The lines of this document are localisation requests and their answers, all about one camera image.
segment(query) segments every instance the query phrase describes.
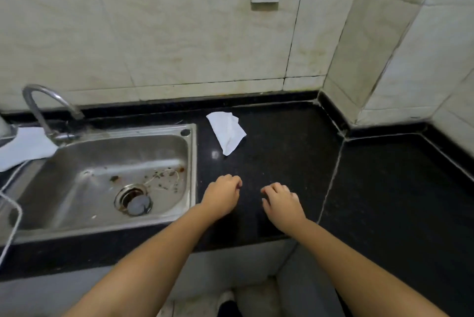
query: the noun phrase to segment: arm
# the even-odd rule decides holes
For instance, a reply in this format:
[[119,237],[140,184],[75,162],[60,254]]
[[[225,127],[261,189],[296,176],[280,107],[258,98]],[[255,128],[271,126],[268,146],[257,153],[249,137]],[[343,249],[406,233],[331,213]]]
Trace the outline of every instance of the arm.
[[434,304],[394,275],[366,259],[324,228],[308,220],[298,196],[274,183],[262,189],[270,221],[307,248],[358,317],[447,317]]
[[202,202],[125,256],[65,317],[155,317],[204,231],[237,204],[238,176],[221,176]]

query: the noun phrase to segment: foot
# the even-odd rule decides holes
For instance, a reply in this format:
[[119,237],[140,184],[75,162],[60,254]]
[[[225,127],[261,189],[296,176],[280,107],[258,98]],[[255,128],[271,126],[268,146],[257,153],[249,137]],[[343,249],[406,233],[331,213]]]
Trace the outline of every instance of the foot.
[[219,296],[216,305],[216,313],[218,313],[220,306],[227,301],[235,301],[234,292],[232,292],[232,290],[222,292]]

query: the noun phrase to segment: stainless steel sink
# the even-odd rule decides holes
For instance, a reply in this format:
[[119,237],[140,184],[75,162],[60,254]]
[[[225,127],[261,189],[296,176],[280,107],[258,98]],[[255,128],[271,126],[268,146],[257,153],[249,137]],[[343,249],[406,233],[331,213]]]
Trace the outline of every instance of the stainless steel sink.
[[[98,131],[29,163],[7,192],[15,242],[174,221],[196,201],[196,146],[194,124]],[[3,241],[16,217],[0,205]]]

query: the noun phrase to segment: sink drain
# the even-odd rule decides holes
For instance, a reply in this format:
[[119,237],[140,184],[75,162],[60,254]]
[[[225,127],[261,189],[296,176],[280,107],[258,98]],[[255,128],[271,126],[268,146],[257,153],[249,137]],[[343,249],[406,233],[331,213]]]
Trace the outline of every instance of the sink drain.
[[114,206],[130,216],[141,216],[150,212],[152,202],[145,185],[125,186],[115,197]]

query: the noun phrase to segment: floor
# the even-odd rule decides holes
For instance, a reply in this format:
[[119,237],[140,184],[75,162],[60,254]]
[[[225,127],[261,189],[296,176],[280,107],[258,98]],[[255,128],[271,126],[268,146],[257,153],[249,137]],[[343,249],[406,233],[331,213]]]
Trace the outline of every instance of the floor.
[[[243,317],[282,317],[276,280],[234,290]],[[216,317],[220,293],[167,302],[158,317]]]

